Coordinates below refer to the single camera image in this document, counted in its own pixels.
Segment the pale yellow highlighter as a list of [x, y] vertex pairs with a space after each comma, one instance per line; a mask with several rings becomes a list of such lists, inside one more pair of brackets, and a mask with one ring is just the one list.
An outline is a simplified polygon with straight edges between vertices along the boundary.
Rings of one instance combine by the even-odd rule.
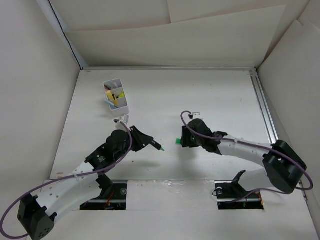
[[113, 101], [114, 97], [111, 91], [106, 91], [106, 96], [108, 98], [109, 101]]

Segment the yellow black highlighter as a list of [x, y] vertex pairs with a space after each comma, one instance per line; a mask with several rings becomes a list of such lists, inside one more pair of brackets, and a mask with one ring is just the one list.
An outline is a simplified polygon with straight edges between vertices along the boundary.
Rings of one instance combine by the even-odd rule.
[[118, 96], [118, 98], [124, 98], [125, 97], [125, 93], [123, 92], [123, 93], [121, 93], [119, 96]]

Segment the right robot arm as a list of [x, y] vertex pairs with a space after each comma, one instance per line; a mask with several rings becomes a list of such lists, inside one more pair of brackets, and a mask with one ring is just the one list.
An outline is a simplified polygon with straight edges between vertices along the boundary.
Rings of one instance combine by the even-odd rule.
[[307, 175], [306, 164], [285, 141], [262, 144], [222, 131], [212, 132], [200, 118], [183, 124], [180, 143], [184, 148], [201, 147], [208, 153], [236, 157], [259, 165], [261, 168], [258, 170], [241, 170], [227, 184], [237, 197], [261, 190], [288, 195], [298, 188], [302, 176]]

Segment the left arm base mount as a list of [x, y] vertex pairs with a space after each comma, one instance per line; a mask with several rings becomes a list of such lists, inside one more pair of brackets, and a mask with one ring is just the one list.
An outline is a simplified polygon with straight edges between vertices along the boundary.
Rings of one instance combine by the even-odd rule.
[[113, 184], [101, 194], [82, 205], [81, 211], [124, 211], [127, 205], [128, 181], [113, 180]]

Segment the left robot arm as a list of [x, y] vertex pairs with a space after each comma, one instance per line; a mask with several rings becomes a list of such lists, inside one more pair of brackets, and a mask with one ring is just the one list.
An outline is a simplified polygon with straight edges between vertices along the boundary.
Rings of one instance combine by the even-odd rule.
[[138, 152], [148, 145], [157, 150], [162, 148], [153, 137], [135, 126], [128, 131], [114, 130], [106, 142], [72, 172], [70, 179], [60, 179], [36, 196], [24, 196], [20, 200], [17, 218], [30, 238], [43, 239], [58, 220], [87, 201], [108, 198], [113, 191], [113, 182], [107, 177], [107, 171], [129, 151]]

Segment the pink highlighter pen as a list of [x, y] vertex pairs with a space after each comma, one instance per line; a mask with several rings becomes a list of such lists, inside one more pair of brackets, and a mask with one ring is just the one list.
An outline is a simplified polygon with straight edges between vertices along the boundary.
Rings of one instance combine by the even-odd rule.
[[108, 86], [106, 84], [104, 84], [103, 86], [104, 86], [104, 89], [107, 90], [107, 91], [110, 91], [110, 90], [113, 89], [111, 86]]

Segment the green black highlighter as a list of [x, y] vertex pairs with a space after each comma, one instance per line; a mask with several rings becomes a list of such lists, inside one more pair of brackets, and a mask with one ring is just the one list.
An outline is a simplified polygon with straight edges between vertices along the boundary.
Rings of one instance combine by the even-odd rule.
[[161, 144], [156, 142], [155, 140], [150, 142], [150, 145], [152, 145], [154, 148], [156, 148], [158, 151], [165, 151]]

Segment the green highlighter cap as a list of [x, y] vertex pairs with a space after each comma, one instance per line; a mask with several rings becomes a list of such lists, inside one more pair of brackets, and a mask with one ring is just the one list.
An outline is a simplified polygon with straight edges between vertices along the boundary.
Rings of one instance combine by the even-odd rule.
[[177, 139], [175, 140], [175, 144], [176, 144], [176, 145], [181, 145], [181, 139], [180, 139], [180, 138], [177, 138]]

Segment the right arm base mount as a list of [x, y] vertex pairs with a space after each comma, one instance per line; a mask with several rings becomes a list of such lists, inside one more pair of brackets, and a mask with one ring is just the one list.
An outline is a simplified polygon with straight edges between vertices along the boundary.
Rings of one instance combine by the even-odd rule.
[[264, 210], [260, 192], [242, 198], [249, 193], [239, 184], [245, 172], [240, 171], [232, 180], [215, 181], [211, 195], [216, 197], [218, 210]]

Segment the light blue pen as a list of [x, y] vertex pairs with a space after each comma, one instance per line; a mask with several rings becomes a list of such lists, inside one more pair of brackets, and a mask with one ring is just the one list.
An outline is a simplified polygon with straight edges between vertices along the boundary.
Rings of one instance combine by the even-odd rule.
[[105, 99], [104, 102], [105, 102], [106, 104], [108, 104], [110, 107], [112, 107], [112, 108], [114, 108], [114, 109], [118, 109], [118, 107], [117, 107], [114, 103], [108, 101], [107, 99]]

